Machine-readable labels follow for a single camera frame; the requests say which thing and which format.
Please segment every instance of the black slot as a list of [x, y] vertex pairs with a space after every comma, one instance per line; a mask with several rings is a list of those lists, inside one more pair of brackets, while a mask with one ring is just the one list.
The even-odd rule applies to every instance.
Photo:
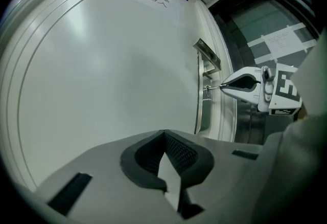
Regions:
[[252, 78], [252, 76], [244, 76], [240, 79], [233, 81], [232, 83], [229, 83], [228, 86], [231, 87], [238, 87], [238, 88], [253, 88], [257, 83], [260, 83], [259, 81], [256, 81]]
[[246, 152], [246, 151], [242, 151], [242, 150], [234, 150], [232, 152], [233, 155], [236, 155], [236, 156], [240, 156], [242, 158], [245, 158], [245, 159], [249, 159], [249, 160], [256, 160], [257, 157], [259, 156], [259, 154], [255, 154], [255, 153], [250, 153], [250, 152]]
[[66, 186], [48, 202], [48, 205], [62, 215], [67, 215], [91, 179], [92, 176], [88, 174], [77, 173]]
[[189, 195], [186, 190], [181, 190], [179, 195], [179, 203], [178, 203], [178, 210], [177, 212], [184, 219], [191, 218], [203, 211], [203, 208], [197, 204], [193, 204], [190, 201]]

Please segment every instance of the metal door handle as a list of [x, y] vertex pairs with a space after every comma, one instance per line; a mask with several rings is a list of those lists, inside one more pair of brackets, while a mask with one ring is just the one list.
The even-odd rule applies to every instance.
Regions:
[[204, 60], [208, 60], [214, 66], [213, 69], [207, 70], [203, 73], [206, 77], [212, 79], [209, 76], [209, 74], [221, 70], [220, 58], [212, 51], [212, 49], [201, 38], [199, 38], [199, 40], [193, 45], [193, 47], [195, 47], [195, 49], [202, 54]]

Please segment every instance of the gray surface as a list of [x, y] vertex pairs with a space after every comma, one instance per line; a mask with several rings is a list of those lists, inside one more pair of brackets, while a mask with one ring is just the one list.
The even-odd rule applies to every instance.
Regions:
[[155, 131], [100, 145], [52, 174], [37, 190], [52, 198], [76, 173], [93, 176], [68, 218], [83, 223], [174, 223], [181, 220], [161, 190], [140, 188], [122, 172], [120, 156], [128, 146]]
[[232, 155], [232, 152], [238, 149], [258, 154], [262, 150], [260, 145], [218, 142], [210, 139], [192, 141], [210, 150], [215, 158], [215, 166], [204, 182], [188, 188], [191, 202], [204, 209], [208, 209], [216, 201], [223, 200], [255, 163], [254, 160]]
[[216, 199], [204, 214], [195, 216], [189, 223], [251, 223], [253, 207], [274, 165], [281, 138], [281, 133], [270, 136], [255, 163], [227, 195]]
[[253, 211], [257, 220], [269, 219], [280, 213], [289, 203], [299, 199], [313, 177], [317, 176], [324, 161], [327, 144], [326, 121], [326, 114], [310, 116], [289, 125], [283, 132], [283, 141], [274, 167]]
[[327, 31], [291, 79], [302, 97], [308, 115], [327, 113]]

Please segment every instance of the black rubber pad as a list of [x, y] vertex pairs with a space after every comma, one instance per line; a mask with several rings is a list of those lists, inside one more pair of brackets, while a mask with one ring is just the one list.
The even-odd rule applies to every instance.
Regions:
[[233, 155], [236, 155], [236, 156], [240, 156], [242, 158], [245, 158], [245, 159], [249, 159], [249, 160], [256, 160], [257, 157], [259, 156], [259, 154], [255, 154], [255, 153], [250, 153], [250, 152], [246, 152], [246, 151], [242, 151], [242, 150], [234, 150], [232, 152]]
[[77, 173], [48, 205], [62, 215], [67, 215], [78, 197], [82, 194], [92, 176], [85, 173]]

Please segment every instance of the white door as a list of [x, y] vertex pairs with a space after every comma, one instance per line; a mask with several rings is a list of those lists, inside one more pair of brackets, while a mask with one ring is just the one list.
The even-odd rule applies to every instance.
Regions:
[[16, 111], [8, 108], [15, 121], [9, 137], [18, 128], [36, 187], [94, 146], [151, 130], [194, 133], [199, 73], [192, 44], [200, 36], [193, 3], [44, 3], [8, 91], [9, 103], [17, 103]]

